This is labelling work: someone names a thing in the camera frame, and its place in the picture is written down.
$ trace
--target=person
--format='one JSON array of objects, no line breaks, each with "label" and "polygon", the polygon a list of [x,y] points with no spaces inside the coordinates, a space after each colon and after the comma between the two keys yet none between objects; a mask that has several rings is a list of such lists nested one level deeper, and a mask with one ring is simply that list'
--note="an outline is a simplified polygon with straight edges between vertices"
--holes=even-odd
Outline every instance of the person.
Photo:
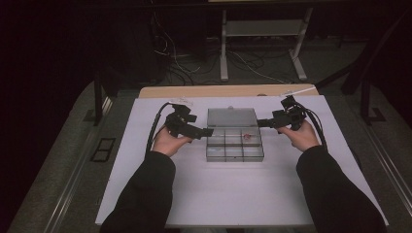
[{"label": "person", "polygon": [[[383,233],[385,222],[373,205],[319,144],[312,125],[304,120],[292,131],[277,129],[303,152],[296,171],[319,233]],[[172,204],[172,184],[176,167],[170,158],[191,142],[175,138],[166,127],[154,139],[152,151],[120,194],[115,209],[101,226],[101,232],[163,232]]]}]

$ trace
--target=dark background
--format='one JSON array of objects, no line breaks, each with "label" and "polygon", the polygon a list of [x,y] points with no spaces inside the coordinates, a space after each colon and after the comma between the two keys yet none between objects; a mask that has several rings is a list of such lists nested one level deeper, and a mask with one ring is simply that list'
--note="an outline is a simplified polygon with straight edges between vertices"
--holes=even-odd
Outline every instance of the dark background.
[{"label": "dark background", "polygon": [[[328,35],[374,36],[384,28],[381,25],[390,21],[388,18],[405,9],[404,4],[370,1],[367,6],[316,8],[307,37],[310,40]],[[151,24],[150,13],[89,14],[67,0],[2,1],[0,9],[4,149],[0,168],[0,232],[4,232],[77,97],[94,75],[100,74],[105,90],[116,95],[120,88],[139,88],[161,80],[158,64],[163,61],[153,53],[158,28]],[[164,26],[176,38],[177,47],[185,48],[190,38],[197,47],[193,49],[187,44],[185,49],[204,55],[199,45],[206,46],[207,36],[220,35],[220,14],[179,11],[179,15],[173,17],[173,13],[163,11],[159,12],[159,19],[168,22]],[[236,11],[232,16],[267,15]],[[412,103],[407,93],[412,83],[412,61],[407,55],[412,50],[411,20],[409,12],[368,72],[410,125]]]}]

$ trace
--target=white table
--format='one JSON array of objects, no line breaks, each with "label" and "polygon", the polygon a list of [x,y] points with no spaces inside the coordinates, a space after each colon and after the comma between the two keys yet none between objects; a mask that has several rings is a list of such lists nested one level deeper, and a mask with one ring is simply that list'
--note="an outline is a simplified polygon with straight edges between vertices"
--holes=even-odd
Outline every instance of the white table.
[{"label": "white table", "polygon": [[[197,97],[191,113],[194,124],[207,126],[208,108],[255,108],[257,118],[271,118],[284,97]],[[352,156],[324,96],[295,96],[297,102],[321,118],[331,155],[349,179],[381,211]],[[120,150],[96,219],[101,224],[114,209],[120,192],[144,158],[147,138],[158,109],[169,98],[136,99]],[[167,107],[159,126],[173,109]],[[300,152],[284,135],[261,128],[262,162],[206,162],[206,139],[181,148],[172,159],[177,173],[167,227],[183,226],[305,226],[312,225],[300,180],[295,171]]]}]

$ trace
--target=black sleeve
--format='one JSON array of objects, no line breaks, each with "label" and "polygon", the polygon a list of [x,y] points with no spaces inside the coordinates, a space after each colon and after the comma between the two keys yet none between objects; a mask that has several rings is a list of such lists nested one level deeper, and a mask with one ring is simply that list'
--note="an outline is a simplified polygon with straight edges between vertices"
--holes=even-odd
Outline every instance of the black sleeve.
[{"label": "black sleeve", "polygon": [[162,232],[172,206],[176,167],[151,151],[121,192],[100,232]]},{"label": "black sleeve", "polygon": [[387,232],[373,203],[349,181],[322,146],[304,152],[296,170],[319,233]]}]

